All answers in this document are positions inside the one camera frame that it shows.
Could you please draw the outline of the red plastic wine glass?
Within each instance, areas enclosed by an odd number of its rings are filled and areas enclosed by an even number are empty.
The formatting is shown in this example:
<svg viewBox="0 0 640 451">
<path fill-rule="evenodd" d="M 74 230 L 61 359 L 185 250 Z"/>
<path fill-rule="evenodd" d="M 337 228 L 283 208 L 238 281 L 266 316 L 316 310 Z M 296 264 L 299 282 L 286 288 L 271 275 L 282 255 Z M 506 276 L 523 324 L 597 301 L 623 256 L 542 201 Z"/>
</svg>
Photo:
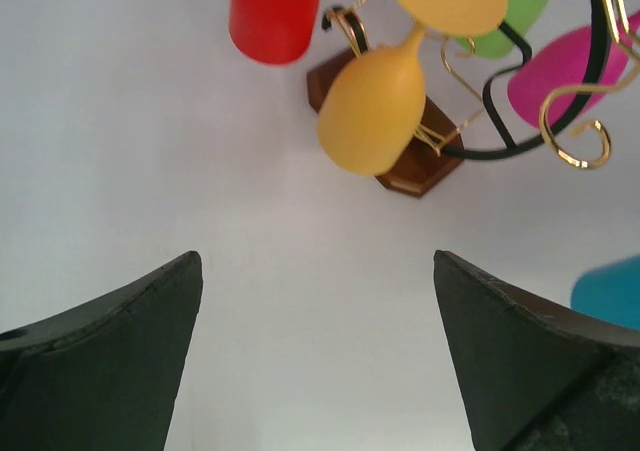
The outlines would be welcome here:
<svg viewBox="0 0 640 451">
<path fill-rule="evenodd" d="M 288 65 L 309 48 L 320 0 L 230 0 L 229 34 L 254 61 Z"/>
</svg>

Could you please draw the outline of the green plastic wine glass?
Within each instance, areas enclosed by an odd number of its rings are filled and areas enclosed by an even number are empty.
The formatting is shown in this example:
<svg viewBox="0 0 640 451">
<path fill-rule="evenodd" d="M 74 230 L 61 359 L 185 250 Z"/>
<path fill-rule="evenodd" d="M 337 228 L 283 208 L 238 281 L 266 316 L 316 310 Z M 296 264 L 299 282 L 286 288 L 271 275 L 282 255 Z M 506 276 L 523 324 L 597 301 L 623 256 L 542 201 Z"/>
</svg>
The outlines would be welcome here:
<svg viewBox="0 0 640 451">
<path fill-rule="evenodd" d="M 505 21 L 522 37 L 538 20 L 549 0 L 508 0 Z M 475 55 L 487 59 L 500 59 L 508 55 L 512 42 L 498 29 L 472 38 Z"/>
</svg>

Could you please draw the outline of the orange plastic wine glass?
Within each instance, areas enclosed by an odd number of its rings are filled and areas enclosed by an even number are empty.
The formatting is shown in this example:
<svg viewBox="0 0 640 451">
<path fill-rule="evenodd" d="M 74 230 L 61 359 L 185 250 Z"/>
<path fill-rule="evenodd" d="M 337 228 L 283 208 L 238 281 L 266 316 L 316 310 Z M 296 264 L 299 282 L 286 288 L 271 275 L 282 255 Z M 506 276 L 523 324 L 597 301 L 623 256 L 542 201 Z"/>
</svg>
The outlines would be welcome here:
<svg viewBox="0 0 640 451">
<path fill-rule="evenodd" d="M 320 108 L 317 136 L 339 167 L 363 176 L 390 170 L 415 136 L 426 105 L 419 50 L 431 30 L 472 38 L 498 27 L 508 0 L 396 0 L 413 26 L 396 45 L 351 60 L 336 76 Z"/>
</svg>

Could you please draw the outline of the pink wine glass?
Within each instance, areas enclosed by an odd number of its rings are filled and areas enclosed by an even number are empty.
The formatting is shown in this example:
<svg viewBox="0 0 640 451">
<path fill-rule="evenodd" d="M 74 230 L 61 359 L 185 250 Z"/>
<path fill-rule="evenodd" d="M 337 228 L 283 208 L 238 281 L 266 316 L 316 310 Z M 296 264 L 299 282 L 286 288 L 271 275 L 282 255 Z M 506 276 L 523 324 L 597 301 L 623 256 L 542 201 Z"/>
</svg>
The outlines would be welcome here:
<svg viewBox="0 0 640 451">
<path fill-rule="evenodd" d="M 584 81 L 590 57 L 591 25 L 584 25 L 565 33 L 546 45 L 533 59 L 524 65 L 507 86 L 507 95 L 512 108 L 521 119 L 539 128 L 540 107 L 554 89 L 579 84 Z M 597 82 L 605 86 L 623 81 L 623 72 L 630 58 L 615 44 L 606 47 L 604 71 Z M 561 132 L 572 122 L 560 120 L 569 109 L 574 98 L 586 95 L 567 94 L 556 98 L 550 107 L 548 121 L 554 134 Z"/>
</svg>

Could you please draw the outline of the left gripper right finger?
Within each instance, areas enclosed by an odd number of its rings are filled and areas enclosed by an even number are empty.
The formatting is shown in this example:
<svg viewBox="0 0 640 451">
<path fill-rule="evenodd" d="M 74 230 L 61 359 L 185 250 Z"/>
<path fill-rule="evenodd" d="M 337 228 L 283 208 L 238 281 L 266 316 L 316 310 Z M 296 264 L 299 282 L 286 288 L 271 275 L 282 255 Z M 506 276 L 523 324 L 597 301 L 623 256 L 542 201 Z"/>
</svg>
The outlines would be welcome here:
<svg viewBox="0 0 640 451">
<path fill-rule="evenodd" d="M 433 260 L 475 449 L 638 449 L 638 331 L 516 287 L 450 251 Z"/>
</svg>

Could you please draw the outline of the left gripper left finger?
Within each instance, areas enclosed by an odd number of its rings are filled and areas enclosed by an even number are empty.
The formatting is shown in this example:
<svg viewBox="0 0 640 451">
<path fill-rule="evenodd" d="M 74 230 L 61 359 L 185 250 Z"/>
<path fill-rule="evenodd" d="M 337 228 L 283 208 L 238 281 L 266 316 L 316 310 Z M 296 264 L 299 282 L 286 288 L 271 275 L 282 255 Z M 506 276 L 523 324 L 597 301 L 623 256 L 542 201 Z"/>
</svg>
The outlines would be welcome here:
<svg viewBox="0 0 640 451">
<path fill-rule="evenodd" d="M 1 335 L 4 450 L 162 450 L 203 291 L 189 251 Z"/>
</svg>

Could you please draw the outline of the blue plastic wine glass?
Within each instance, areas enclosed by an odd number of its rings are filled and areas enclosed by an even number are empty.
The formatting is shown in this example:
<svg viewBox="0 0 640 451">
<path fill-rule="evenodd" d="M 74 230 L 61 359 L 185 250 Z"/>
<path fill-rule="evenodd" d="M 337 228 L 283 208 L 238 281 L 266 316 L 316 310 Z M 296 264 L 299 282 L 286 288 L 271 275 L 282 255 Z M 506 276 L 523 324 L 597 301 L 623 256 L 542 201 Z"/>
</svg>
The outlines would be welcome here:
<svg viewBox="0 0 640 451">
<path fill-rule="evenodd" d="M 630 329 L 639 329 L 639 256 L 584 272 L 573 286 L 570 307 Z"/>
</svg>

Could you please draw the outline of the gold wire wine glass rack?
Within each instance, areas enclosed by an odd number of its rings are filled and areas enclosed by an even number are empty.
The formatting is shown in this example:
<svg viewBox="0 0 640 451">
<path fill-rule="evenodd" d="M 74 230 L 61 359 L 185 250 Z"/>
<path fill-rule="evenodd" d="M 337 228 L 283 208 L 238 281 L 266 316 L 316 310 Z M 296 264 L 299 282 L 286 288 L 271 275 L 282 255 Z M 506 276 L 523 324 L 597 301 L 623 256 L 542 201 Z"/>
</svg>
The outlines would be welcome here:
<svg viewBox="0 0 640 451">
<path fill-rule="evenodd" d="M 539 133 L 525 141 L 516 141 L 495 107 L 493 85 L 486 82 L 481 90 L 474 92 L 479 103 L 478 116 L 487 116 L 503 140 L 503 147 L 494 150 L 467 149 L 461 135 L 463 126 L 453 123 L 427 94 L 423 116 L 408 146 L 399 156 L 394 166 L 386 173 L 375 177 L 385 188 L 409 196 L 421 197 L 450 174 L 465 160 L 497 161 L 508 159 L 541 145 L 549 146 L 566 163 L 579 169 L 602 167 L 611 155 L 611 137 L 604 124 L 597 120 L 582 120 L 581 114 L 603 96 L 625 89 L 639 73 L 639 18 L 628 14 L 624 0 L 590 0 L 592 38 L 590 57 L 584 81 L 565 85 L 551 91 L 544 99 L 539 114 Z M 349 48 L 309 71 L 306 77 L 307 96 L 310 106 L 319 114 L 329 88 L 339 72 L 360 54 L 375 49 L 369 44 L 366 29 L 355 6 L 332 6 L 322 16 L 322 27 L 329 30 L 339 27 L 349 41 Z M 505 18 L 496 28 L 519 50 L 518 63 L 504 67 L 500 75 L 509 80 L 537 54 L 516 32 Z M 472 38 L 447 38 L 442 33 L 431 30 L 425 39 L 436 39 L 442 46 L 452 41 L 466 45 L 468 56 L 475 55 Z M 615 44 L 630 58 L 623 72 L 623 81 L 605 86 L 597 82 L 605 67 L 609 51 L 606 47 Z M 552 102 L 567 94 L 586 95 L 573 99 L 569 109 L 560 120 L 572 121 L 569 127 L 554 134 L 548 121 Z"/>
</svg>

